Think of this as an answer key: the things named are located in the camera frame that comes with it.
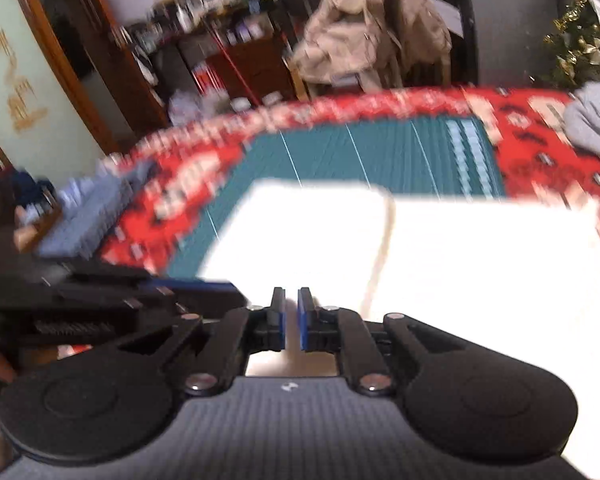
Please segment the white knit sweater vest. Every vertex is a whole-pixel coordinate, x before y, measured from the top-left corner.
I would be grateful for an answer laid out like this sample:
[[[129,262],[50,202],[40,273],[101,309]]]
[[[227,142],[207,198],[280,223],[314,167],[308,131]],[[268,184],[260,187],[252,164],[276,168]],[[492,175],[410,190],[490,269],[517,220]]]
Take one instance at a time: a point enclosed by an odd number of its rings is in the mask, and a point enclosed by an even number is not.
[[[199,275],[253,304],[308,288],[370,321],[411,318],[543,367],[579,404],[565,458],[600,479],[600,234],[591,209],[254,182]]]

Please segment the cardboard box of clothes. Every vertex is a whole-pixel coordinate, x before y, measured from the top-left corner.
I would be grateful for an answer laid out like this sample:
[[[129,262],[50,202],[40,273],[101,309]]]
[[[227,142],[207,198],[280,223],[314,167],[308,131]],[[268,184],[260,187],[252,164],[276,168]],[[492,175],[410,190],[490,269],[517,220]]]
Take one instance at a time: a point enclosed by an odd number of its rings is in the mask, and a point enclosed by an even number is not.
[[[18,252],[33,252],[61,214],[62,206],[49,180],[0,167],[0,229],[12,229]]]

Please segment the folded blue jeans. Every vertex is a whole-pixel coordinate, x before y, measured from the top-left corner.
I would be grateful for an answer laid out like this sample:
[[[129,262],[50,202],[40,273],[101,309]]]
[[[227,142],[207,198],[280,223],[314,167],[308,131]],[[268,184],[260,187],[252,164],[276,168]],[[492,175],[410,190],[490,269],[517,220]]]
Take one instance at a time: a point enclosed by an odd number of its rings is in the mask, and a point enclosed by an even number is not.
[[[127,206],[157,171],[152,159],[141,160],[131,169],[99,171],[93,177],[73,179],[59,194],[62,213],[38,243],[41,258],[94,256]]]

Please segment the green cutting mat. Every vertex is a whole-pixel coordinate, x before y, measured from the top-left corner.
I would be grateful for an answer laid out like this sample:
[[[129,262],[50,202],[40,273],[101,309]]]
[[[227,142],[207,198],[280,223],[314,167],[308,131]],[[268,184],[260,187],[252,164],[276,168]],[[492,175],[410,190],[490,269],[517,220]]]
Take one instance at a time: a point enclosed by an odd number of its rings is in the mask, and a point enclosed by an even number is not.
[[[199,275],[230,212],[259,179],[354,181],[396,194],[465,200],[506,195],[494,149],[475,116],[377,119],[262,134],[202,208],[196,228],[166,268],[171,278]]]

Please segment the cluttered dark desk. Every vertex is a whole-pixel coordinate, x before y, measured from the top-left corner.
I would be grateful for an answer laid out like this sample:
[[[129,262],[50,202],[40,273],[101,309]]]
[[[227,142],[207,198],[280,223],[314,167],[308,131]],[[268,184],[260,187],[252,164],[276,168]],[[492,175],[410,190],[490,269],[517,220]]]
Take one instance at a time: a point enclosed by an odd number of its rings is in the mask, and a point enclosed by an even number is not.
[[[188,32],[162,6],[158,15],[120,29],[119,37],[146,56],[158,78],[158,96],[165,100],[175,93],[175,79],[166,73],[158,57],[169,50],[180,56],[181,72],[200,93],[215,81],[230,96],[246,96],[235,67],[230,65],[235,63],[257,96],[277,92],[292,100],[297,96],[292,75],[284,61],[274,60],[273,55],[290,53],[320,1],[237,0],[210,10],[207,21],[194,23]],[[450,31],[449,63],[416,64],[403,81],[419,87],[476,84],[478,54],[470,0],[428,1]]]

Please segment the red christmas pattern blanket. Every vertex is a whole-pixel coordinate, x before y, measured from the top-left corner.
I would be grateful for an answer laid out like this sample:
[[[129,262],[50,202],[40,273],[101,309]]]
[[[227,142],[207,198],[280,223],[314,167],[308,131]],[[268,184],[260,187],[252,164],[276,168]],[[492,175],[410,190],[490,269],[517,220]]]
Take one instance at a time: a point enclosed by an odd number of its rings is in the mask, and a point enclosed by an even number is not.
[[[152,159],[157,171],[122,214],[102,258],[167,274],[224,174],[262,134],[415,116],[477,117],[494,149],[504,200],[591,209],[600,234],[600,161],[566,138],[562,114],[569,103],[553,91],[393,90],[279,104],[163,130],[122,159],[125,169]]]

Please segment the beige jacket on chair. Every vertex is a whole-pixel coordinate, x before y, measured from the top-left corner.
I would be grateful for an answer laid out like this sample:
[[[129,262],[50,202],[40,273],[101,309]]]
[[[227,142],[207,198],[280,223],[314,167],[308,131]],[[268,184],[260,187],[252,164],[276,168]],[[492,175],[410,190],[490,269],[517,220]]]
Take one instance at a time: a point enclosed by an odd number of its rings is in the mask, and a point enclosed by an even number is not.
[[[326,86],[355,76],[365,93],[401,88],[416,65],[447,68],[451,33],[429,0],[321,0],[290,58]]]

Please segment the grey knit sweater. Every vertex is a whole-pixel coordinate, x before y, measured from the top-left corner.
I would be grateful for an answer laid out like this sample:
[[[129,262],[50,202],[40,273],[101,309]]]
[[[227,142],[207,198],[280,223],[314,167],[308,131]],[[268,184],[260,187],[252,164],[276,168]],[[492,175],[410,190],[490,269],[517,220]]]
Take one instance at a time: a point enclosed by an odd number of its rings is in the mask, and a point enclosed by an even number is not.
[[[589,82],[574,92],[564,113],[565,135],[576,148],[600,159],[600,82]]]

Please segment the small christmas tree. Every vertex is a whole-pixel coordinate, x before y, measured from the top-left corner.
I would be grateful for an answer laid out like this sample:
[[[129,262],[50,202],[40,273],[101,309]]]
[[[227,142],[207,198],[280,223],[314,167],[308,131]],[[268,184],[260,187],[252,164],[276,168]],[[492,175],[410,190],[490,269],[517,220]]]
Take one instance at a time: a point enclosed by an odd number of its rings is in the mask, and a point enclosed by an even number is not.
[[[562,90],[574,90],[600,81],[600,21],[590,0],[572,0],[543,39],[553,65],[546,81]]]

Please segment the grey refrigerator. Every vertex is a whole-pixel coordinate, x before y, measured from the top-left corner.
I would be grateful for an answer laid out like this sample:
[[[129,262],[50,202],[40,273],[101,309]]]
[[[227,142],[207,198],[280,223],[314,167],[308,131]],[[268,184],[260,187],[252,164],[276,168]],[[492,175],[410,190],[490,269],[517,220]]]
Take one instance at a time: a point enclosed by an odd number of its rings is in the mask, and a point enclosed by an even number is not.
[[[471,0],[482,86],[527,87],[552,68],[544,37],[557,18],[557,0]]]

